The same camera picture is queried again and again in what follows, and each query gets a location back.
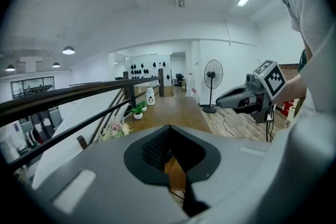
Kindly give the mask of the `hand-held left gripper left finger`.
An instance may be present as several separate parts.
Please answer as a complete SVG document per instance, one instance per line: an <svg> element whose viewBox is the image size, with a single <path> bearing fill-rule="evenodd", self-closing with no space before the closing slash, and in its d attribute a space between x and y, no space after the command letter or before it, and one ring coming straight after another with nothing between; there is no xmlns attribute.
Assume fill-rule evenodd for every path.
<svg viewBox="0 0 336 224"><path fill-rule="evenodd" d="M185 223L166 186L148 185L128 170L125 150L154 127L95 144L53 171L36 189L57 223Z"/></svg>

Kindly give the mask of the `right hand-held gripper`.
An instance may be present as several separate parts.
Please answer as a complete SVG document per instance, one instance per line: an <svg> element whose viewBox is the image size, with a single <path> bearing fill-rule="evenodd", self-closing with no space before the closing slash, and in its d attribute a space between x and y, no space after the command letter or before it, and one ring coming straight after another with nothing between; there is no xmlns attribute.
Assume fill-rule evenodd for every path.
<svg viewBox="0 0 336 224"><path fill-rule="evenodd" d="M271 121L269 112L286 80L276 61L266 60L246 75L245 85L234 87L216 99L220 108L251 114L257 124Z"/></svg>

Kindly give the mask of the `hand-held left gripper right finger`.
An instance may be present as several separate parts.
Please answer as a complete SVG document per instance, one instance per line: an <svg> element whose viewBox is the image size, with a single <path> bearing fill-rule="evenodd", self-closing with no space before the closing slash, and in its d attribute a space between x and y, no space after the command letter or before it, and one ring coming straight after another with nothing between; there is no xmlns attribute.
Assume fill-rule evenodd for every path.
<svg viewBox="0 0 336 224"><path fill-rule="evenodd" d="M208 223L268 223L261 190L252 186L268 146L204 133L186 127L170 127L170 150L179 168L171 180L179 181L185 191L180 213L187 223L204 219Z"/></svg>

